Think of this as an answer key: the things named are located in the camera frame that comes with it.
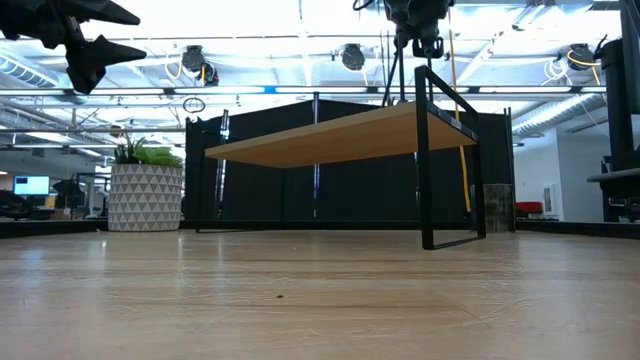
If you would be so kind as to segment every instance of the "black metal frame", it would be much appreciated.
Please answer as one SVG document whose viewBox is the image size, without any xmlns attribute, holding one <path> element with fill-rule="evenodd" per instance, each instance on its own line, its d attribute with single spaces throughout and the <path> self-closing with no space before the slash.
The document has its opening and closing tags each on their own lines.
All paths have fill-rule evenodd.
<svg viewBox="0 0 640 360">
<path fill-rule="evenodd" d="M 429 80 L 430 98 L 427 100 L 427 80 Z M 471 241 L 484 239 L 487 236 L 484 208 L 484 182 L 482 179 L 482 161 L 480 153 L 480 139 L 466 126 L 451 118 L 448 114 L 440 111 L 433 105 L 433 85 L 436 85 L 442 92 L 447 94 L 451 100 L 455 101 L 463 109 L 478 120 L 478 112 L 467 103 L 460 94 L 455 92 L 426 65 L 415 69 L 416 82 L 416 125 L 418 137 L 418 194 L 419 194 L 419 214 L 422 230 L 422 248 L 425 250 L 438 250 L 451 246 L 465 244 Z M 432 112 L 440 117 L 444 122 L 476 141 L 473 145 L 474 177 L 475 177 L 475 200 L 476 200 L 476 223 L 477 236 L 469 239 L 455 240 L 447 243 L 436 244 L 434 239 L 434 228 L 432 223 L 432 201 L 431 201 L 431 164 L 429 147 L 429 124 L 427 122 L 428 112 Z"/>
</svg>

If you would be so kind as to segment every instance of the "black partition wall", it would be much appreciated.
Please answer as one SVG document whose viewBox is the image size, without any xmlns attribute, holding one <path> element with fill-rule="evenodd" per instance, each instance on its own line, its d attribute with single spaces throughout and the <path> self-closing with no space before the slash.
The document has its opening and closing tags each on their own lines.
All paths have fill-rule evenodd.
<svg viewBox="0 0 640 360">
<path fill-rule="evenodd" d="M 222 118 L 191 123 L 187 127 L 186 218 L 211 227 L 256 222 L 267 227 L 311 227 L 352 223 L 367 228 L 417 228 L 416 164 L 413 154 L 294 169 L 274 169 L 227 162 L 216 182 L 218 161 L 205 159 L 202 193 L 200 158 L 204 147 L 234 142 L 314 123 L 314 102 L 231 116 L 229 138 L 220 134 Z M 376 109 L 375 106 L 319 101 L 318 121 Z M 504 115 L 480 114 L 478 129 L 484 138 L 482 163 L 485 184 L 512 183 L 508 119 Z M 469 185 L 473 162 L 467 151 Z M 433 222 L 441 228 L 468 228 L 459 149 L 431 152 Z M 216 211 L 216 198 L 220 209 Z"/>
<path fill-rule="evenodd" d="M 229 120 L 229 142 L 310 124 L 313 124 L 310 102 L 236 115 Z M 284 171 L 228 162 L 220 218 L 280 221 L 282 191 L 284 220 L 313 219 L 313 167 Z"/>
<path fill-rule="evenodd" d="M 334 101 L 320 105 L 320 122 L 378 108 Z M 320 165 L 319 175 L 319 221 L 418 221 L 413 154 Z"/>
</svg>

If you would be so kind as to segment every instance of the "green plant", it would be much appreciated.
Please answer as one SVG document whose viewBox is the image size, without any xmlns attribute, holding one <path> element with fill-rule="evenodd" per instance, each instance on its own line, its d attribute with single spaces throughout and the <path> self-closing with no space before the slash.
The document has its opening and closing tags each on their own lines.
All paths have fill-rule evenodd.
<svg viewBox="0 0 640 360">
<path fill-rule="evenodd" d="M 168 167 L 182 167 L 182 159 L 171 153 L 171 148 L 145 148 L 137 147 L 133 154 L 141 164 L 159 165 Z"/>
<path fill-rule="evenodd" d="M 142 149 L 142 145 L 146 141 L 145 138 L 138 140 L 135 144 L 131 141 L 129 134 L 124 133 L 127 138 L 127 145 L 118 145 L 114 155 L 116 157 L 116 164 L 139 164 L 140 160 L 135 157 L 137 149 Z"/>
</svg>

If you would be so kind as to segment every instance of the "black curtain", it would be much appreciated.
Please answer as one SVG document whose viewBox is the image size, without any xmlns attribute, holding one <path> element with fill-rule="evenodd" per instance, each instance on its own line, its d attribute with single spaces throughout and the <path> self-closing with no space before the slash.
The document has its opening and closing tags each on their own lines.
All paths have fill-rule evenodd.
<svg viewBox="0 0 640 360">
<path fill-rule="evenodd" d="M 377 109 L 377 106 L 321 101 L 320 121 Z M 417 220 L 413 154 L 320 166 L 317 220 Z"/>
<path fill-rule="evenodd" d="M 512 184 L 510 159 L 511 146 L 508 137 L 510 122 L 502 114 L 479 114 L 479 122 L 461 112 L 463 123 L 475 127 L 480 136 L 482 177 L 485 184 Z M 465 147 L 468 185 L 474 185 L 473 154 Z M 465 221 L 466 204 L 462 177 L 460 149 L 444 149 L 431 152 L 431 196 L 433 221 L 438 223 Z"/>
<path fill-rule="evenodd" d="M 185 219 L 197 220 L 198 202 L 202 199 L 202 219 L 213 220 L 218 160 L 204 159 L 204 174 L 200 172 L 203 149 L 220 145 L 222 118 L 187 122 L 185 160 Z M 200 182 L 204 181 L 202 193 Z"/>
<path fill-rule="evenodd" d="M 229 142 L 250 139 L 313 123 L 312 102 L 235 115 Z M 313 167 L 274 169 L 227 162 L 221 219 L 281 220 L 282 181 L 285 220 L 313 219 Z"/>
</svg>

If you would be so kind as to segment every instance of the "yellow cable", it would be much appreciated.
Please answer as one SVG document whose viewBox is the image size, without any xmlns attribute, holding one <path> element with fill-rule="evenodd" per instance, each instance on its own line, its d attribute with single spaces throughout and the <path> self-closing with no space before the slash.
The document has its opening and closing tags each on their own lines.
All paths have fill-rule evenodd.
<svg viewBox="0 0 640 360">
<path fill-rule="evenodd" d="M 598 83 L 598 86 L 600 86 L 600 78 L 598 77 L 598 72 L 596 71 L 596 67 L 592 66 L 591 70 L 593 71 L 593 77 L 596 78 L 596 83 Z"/>
<path fill-rule="evenodd" d="M 451 47 L 451 71 L 453 73 L 453 90 L 458 91 L 458 79 L 456 75 L 456 54 L 453 49 L 453 26 L 451 25 L 451 8 L 449 8 L 449 46 Z M 456 120 L 460 121 L 460 110 L 456 104 Z M 464 186 L 464 201 L 467 212 L 471 212 L 471 197 L 469 196 L 469 180 L 467 176 L 467 159 L 464 155 L 464 147 L 460 146 L 460 163 L 462 164 L 462 183 Z"/>
<path fill-rule="evenodd" d="M 576 59 L 571 57 L 571 54 L 573 54 L 573 53 L 574 53 L 573 50 L 569 50 L 569 52 L 567 53 L 567 59 L 571 60 L 572 62 L 574 62 L 574 63 L 576 63 L 578 65 L 582 65 L 582 66 L 598 66 L 598 65 L 600 65 L 598 63 L 588 63 L 588 62 L 576 60 Z"/>
</svg>

